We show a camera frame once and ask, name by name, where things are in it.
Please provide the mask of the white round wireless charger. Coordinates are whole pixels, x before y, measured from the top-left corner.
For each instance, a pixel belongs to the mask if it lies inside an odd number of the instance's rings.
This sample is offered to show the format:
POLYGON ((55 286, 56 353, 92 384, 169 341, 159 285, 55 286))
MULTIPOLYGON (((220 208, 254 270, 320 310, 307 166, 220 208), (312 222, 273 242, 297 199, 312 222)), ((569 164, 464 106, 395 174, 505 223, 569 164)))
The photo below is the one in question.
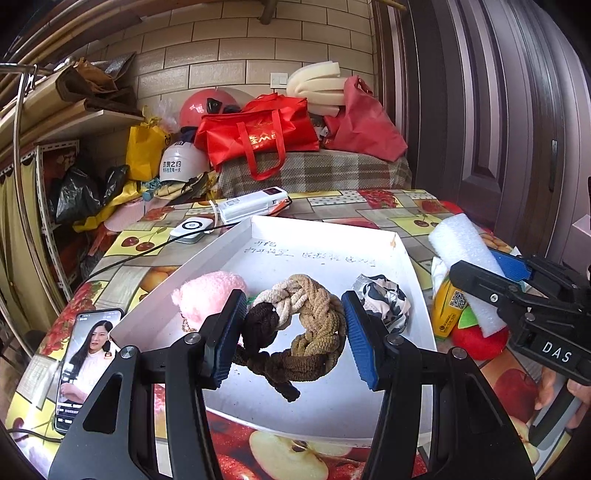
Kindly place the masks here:
POLYGON ((211 218, 189 217, 170 231, 169 240, 175 240, 184 244, 194 244, 213 225, 214 221, 211 218))

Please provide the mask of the dark wooden door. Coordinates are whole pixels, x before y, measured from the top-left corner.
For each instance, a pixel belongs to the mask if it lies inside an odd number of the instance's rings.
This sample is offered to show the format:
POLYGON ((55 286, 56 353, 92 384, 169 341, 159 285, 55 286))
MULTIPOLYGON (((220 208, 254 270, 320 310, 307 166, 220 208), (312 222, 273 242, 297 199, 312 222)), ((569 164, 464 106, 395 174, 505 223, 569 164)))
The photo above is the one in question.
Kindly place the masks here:
POLYGON ((590 262, 586 2, 375 1, 413 183, 526 254, 590 262))

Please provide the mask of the pink hat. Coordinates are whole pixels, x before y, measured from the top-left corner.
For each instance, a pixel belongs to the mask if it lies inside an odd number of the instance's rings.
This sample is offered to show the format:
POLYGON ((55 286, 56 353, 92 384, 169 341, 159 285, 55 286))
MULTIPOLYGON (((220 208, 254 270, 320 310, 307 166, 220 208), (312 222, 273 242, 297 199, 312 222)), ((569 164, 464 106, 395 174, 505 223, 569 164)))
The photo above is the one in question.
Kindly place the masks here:
POLYGON ((118 206, 113 214, 104 222, 104 226, 111 232, 121 232, 139 221, 152 209, 159 208, 161 202, 155 198, 145 201, 136 199, 118 206))

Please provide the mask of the white foam sheet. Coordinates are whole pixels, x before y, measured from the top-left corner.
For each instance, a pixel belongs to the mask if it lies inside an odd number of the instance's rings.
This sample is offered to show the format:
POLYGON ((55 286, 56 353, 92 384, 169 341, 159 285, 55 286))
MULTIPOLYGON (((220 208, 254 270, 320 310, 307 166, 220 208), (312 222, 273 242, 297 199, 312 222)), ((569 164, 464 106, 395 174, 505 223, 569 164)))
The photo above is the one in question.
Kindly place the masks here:
POLYGON ((429 234, 429 241, 448 268, 453 285, 464 292, 482 335, 487 338, 505 328, 497 307, 488 303, 491 294, 485 299, 474 295, 483 279, 504 277, 504 273, 470 219, 465 214, 446 218, 429 234))

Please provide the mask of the cow print cloth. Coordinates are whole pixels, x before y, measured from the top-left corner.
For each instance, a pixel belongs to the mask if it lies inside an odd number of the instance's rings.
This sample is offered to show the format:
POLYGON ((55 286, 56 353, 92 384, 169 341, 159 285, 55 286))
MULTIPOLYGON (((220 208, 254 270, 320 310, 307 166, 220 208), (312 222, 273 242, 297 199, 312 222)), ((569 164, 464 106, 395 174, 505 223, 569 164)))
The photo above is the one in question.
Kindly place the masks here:
POLYGON ((410 318, 412 304, 401 287, 385 275, 359 275, 353 290, 369 315, 380 318, 389 333, 402 334, 410 318))

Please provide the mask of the plaid covered bench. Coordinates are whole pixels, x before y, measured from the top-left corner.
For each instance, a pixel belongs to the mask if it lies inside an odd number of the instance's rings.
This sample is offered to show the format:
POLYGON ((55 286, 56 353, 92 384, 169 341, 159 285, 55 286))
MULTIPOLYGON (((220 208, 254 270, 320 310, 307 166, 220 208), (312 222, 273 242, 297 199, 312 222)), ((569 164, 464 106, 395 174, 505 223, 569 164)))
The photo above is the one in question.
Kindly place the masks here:
POLYGON ((236 197, 280 187, 288 193, 334 190, 407 189, 412 186, 412 171, 405 157, 394 162, 335 150, 290 152, 279 173, 269 179, 252 178, 245 159, 221 166, 216 186, 223 197, 236 197))

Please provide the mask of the yellow snack packet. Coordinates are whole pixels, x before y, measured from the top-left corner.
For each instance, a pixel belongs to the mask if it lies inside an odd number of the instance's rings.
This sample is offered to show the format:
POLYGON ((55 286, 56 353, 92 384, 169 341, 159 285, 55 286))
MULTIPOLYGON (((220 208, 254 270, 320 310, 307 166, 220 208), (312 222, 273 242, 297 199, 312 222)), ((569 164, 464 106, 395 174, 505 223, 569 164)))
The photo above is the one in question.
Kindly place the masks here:
POLYGON ((447 338, 467 306, 464 292, 455 287, 449 278, 445 278, 433 298, 431 320, 434 334, 447 338))

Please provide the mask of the white helmet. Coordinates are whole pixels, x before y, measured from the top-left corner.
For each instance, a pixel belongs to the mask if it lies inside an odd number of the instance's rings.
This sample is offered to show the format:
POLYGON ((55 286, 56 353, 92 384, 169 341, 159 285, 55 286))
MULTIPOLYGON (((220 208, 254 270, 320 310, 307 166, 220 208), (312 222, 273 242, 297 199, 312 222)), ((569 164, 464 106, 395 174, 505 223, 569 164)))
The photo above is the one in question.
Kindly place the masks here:
POLYGON ((209 171, 207 155, 191 142, 178 141, 166 148, 159 165, 161 182, 186 183, 209 171))

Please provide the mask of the white power bank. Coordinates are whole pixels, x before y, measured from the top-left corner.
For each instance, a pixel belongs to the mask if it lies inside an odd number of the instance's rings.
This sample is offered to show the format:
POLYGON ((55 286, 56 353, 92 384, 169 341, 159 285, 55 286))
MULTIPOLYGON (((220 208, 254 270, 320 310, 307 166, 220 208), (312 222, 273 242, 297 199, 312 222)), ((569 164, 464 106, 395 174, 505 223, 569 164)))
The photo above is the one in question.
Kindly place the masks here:
POLYGON ((236 223, 256 215, 270 215, 287 206, 290 196, 279 187, 266 189, 222 201, 218 205, 224 224, 236 223))

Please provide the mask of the pink plush toy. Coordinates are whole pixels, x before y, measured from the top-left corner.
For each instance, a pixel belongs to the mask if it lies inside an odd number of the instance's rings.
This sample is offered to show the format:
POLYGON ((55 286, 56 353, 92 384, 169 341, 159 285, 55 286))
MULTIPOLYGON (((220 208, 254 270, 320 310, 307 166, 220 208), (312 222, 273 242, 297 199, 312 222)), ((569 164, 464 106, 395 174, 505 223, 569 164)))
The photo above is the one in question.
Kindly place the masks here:
POLYGON ((182 330, 196 332, 207 317, 221 313, 233 290, 242 290, 247 294, 245 280, 226 271, 201 275, 174 289, 171 301, 179 309, 182 330))

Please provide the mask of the white shallow box tray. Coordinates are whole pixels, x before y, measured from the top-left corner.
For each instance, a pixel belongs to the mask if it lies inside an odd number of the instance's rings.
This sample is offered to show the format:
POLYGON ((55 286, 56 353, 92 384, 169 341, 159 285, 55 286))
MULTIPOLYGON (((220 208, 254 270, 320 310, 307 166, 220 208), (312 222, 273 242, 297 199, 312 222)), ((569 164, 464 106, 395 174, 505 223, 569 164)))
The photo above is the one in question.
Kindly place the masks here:
MULTIPOLYGON (((184 334, 173 291, 214 271, 241 276, 252 296, 291 276, 307 276, 335 298, 353 290, 360 275, 383 275, 411 303, 404 337, 419 348, 436 348, 423 292, 398 234, 277 217, 245 220, 195 253, 125 315, 112 333, 115 343, 142 352, 172 345, 184 334)), ((342 350, 328 374, 297 382, 295 388, 297 400, 287 401, 266 378, 233 365, 217 390, 205 391, 205 406, 228 420, 284 437, 370 444, 383 395, 363 382, 351 348, 342 350)))

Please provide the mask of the red apple plush toy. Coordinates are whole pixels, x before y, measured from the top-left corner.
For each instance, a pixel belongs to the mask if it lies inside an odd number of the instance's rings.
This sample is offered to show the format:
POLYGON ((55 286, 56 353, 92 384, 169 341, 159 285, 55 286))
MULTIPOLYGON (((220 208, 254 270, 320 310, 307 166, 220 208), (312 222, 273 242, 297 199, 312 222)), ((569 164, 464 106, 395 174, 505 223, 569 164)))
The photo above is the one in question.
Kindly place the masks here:
POLYGON ((451 338, 456 347, 466 350, 475 361, 487 361, 503 352, 509 339, 509 330, 503 328, 493 335, 484 337, 475 314, 467 307, 452 330, 451 338))

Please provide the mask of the dark red fabric bag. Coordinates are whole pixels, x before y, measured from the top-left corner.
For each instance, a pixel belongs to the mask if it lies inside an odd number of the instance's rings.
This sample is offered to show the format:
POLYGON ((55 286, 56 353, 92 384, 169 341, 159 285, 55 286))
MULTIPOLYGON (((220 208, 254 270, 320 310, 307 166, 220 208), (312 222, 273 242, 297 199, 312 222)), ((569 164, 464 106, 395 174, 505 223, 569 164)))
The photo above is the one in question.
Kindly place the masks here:
POLYGON ((325 149, 370 155, 396 162, 408 145, 387 111, 359 76, 346 79, 345 106, 335 117, 325 116, 325 149))

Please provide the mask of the black plastic bag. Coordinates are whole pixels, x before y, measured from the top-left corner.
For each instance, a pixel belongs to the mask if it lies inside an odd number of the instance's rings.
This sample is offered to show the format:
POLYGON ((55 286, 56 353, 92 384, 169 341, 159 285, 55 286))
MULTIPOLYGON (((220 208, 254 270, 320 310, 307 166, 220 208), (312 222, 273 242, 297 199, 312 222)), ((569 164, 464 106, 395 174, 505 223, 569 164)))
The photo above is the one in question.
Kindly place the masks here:
POLYGON ((128 171, 127 165, 111 167, 102 179, 79 166, 71 166, 50 187, 49 210, 53 220, 68 224, 95 216, 122 192, 128 171))

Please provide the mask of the yellow shopping bag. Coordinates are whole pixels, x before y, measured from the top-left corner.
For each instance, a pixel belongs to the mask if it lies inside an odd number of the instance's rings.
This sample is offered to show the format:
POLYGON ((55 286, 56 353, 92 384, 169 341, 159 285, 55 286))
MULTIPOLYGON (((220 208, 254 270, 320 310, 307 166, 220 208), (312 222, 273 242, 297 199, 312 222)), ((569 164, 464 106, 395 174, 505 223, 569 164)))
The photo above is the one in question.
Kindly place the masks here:
POLYGON ((148 182, 155 178, 162 154, 169 144, 170 135, 161 128, 159 117, 131 126, 125 156, 128 179, 148 182))

